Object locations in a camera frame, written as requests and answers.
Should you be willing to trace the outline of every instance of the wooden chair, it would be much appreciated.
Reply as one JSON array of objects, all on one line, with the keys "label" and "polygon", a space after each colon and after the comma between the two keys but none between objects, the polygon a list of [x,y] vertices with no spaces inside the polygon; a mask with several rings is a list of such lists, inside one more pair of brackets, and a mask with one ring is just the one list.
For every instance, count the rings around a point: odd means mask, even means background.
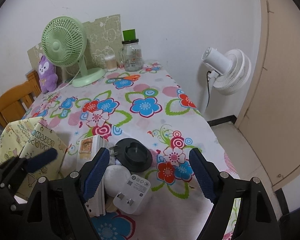
[{"label": "wooden chair", "polygon": [[0,97],[0,126],[6,127],[9,122],[20,120],[26,113],[21,102],[30,108],[34,102],[32,93],[36,97],[40,95],[38,73],[32,70],[26,77],[26,82],[9,89]]}]

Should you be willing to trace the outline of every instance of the wooden door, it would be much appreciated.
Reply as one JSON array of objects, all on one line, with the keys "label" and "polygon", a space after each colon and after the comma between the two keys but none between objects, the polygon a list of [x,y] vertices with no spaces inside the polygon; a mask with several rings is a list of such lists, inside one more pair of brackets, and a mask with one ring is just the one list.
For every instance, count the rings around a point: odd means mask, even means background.
[{"label": "wooden door", "polygon": [[292,0],[268,7],[264,66],[239,130],[281,187],[300,173],[300,10]]}]

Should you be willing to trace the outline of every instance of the floral tablecloth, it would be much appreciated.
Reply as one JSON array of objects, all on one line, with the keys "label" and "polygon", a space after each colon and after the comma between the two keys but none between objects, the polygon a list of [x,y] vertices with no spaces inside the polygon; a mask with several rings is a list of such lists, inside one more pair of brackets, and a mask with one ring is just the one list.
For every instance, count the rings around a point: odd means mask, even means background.
[{"label": "floral tablecloth", "polygon": [[[141,176],[151,182],[153,197],[139,216],[117,211],[92,218],[104,240],[197,238],[213,205],[189,165],[194,147],[220,171],[238,178],[194,103],[154,61],[139,72],[119,68],[85,87],[68,85],[52,95],[41,94],[24,118],[35,116],[43,116],[69,145],[61,167],[65,176],[75,170],[79,140],[85,137],[100,134],[113,145],[132,137],[150,149],[153,162]],[[235,201],[224,239],[231,238],[238,208]]]}]

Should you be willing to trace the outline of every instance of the floor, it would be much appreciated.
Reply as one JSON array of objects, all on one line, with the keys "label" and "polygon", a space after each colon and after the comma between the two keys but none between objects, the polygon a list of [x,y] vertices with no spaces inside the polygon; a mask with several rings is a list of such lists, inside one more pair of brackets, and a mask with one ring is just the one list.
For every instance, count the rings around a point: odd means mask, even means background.
[{"label": "floor", "polygon": [[277,220],[279,220],[282,212],[272,190],[270,179],[247,140],[231,122],[212,126],[211,129],[228,154],[240,179],[250,180],[252,177],[261,179],[272,203]]}]

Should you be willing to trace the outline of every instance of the blue gripper pad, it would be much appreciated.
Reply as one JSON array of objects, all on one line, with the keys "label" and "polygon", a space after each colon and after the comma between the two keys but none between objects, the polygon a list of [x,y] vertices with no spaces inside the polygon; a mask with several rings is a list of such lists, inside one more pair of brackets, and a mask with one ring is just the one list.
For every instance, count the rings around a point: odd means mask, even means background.
[{"label": "blue gripper pad", "polygon": [[28,159],[25,169],[28,173],[34,173],[37,170],[41,169],[44,165],[47,165],[50,162],[54,161],[57,156],[57,150],[54,148],[50,148],[43,153],[40,153],[37,156]]},{"label": "blue gripper pad", "polygon": [[92,161],[86,162],[80,170],[80,189],[85,202],[96,193],[99,183],[110,161],[110,153],[106,148],[100,148]]},{"label": "blue gripper pad", "polygon": [[218,169],[213,163],[206,161],[198,148],[194,148],[190,151],[189,162],[202,193],[212,203],[216,203],[218,200],[218,196],[215,192],[216,185],[218,185],[219,181]]}]

